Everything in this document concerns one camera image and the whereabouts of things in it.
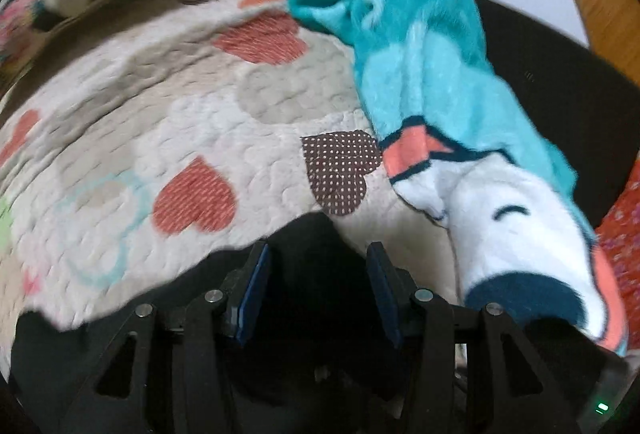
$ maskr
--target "metal screw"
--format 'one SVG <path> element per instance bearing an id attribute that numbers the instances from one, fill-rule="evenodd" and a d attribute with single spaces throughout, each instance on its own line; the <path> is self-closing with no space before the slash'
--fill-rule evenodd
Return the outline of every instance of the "metal screw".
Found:
<path id="1" fill-rule="evenodd" d="M 153 310 L 154 307 L 151 304 L 141 304 L 136 307 L 136 315 L 143 319 L 144 317 L 151 315 Z"/>
<path id="2" fill-rule="evenodd" d="M 221 301 L 224 296 L 225 294 L 219 289 L 212 289 L 204 294 L 204 300 L 213 304 L 214 302 Z"/>
<path id="3" fill-rule="evenodd" d="M 429 291 L 428 289 L 424 289 L 424 288 L 420 288 L 418 290 L 415 291 L 414 296 L 420 301 L 420 302 L 429 302 L 430 300 L 433 299 L 433 293 L 431 291 Z"/>
<path id="4" fill-rule="evenodd" d="M 498 315 L 502 315 L 504 309 L 497 302 L 489 302 L 486 305 L 486 312 L 489 313 L 489 315 L 497 317 Z"/>

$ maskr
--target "black fabric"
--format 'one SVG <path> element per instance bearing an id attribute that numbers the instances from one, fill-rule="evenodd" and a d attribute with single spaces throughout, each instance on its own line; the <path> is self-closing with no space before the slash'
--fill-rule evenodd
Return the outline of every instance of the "black fabric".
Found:
<path id="1" fill-rule="evenodd" d="M 238 390 L 239 416 L 248 423 L 244 432 L 315 432 L 314 423 L 325 416 L 323 428 L 333 417 L 335 432 L 341 432 L 340 425 L 351 424 L 354 419 L 349 414 L 358 407 L 329 390 L 319 400 L 323 406 L 314 401 L 312 407 L 309 393 L 314 396 L 318 387 L 315 366 L 341 367 L 350 378 L 387 399 L 404 389 L 409 370 L 403 355 L 384 338 L 363 258 L 342 241 L 328 217 L 300 217 L 273 234 L 268 243 L 273 271 L 254 339 L 242 352 L 231 347 L 224 352 Z M 249 250 L 210 254 L 172 283 L 73 331 L 55 330 L 36 312 L 22 315 L 10 384 L 42 432 L 58 432 L 73 396 L 135 306 L 149 302 L 160 312 L 184 306 L 218 287 L 230 270 L 244 264 Z M 291 386 L 304 392 L 291 393 Z M 251 425 L 256 417 L 253 401 L 269 403 L 276 410 L 268 429 L 261 425 L 264 417 Z M 278 416 L 279 410 L 287 413 Z M 292 424 L 297 425 L 292 431 L 282 430 Z M 163 432 L 162 425 L 157 430 Z"/>
<path id="2" fill-rule="evenodd" d="M 576 169 L 575 202 L 599 226 L 640 148 L 638 86 L 544 24 L 491 0 L 476 3 L 496 74 Z"/>

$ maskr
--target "teal plush fabric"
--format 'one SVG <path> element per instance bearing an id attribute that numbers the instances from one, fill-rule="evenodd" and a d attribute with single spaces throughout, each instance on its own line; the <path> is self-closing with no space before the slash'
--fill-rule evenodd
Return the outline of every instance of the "teal plush fabric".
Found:
<path id="1" fill-rule="evenodd" d="M 288 1 L 304 26 L 353 46 L 356 88 L 382 149 L 418 116 L 465 150 L 503 153 L 574 206 L 575 171 L 494 74 L 474 0 Z"/>

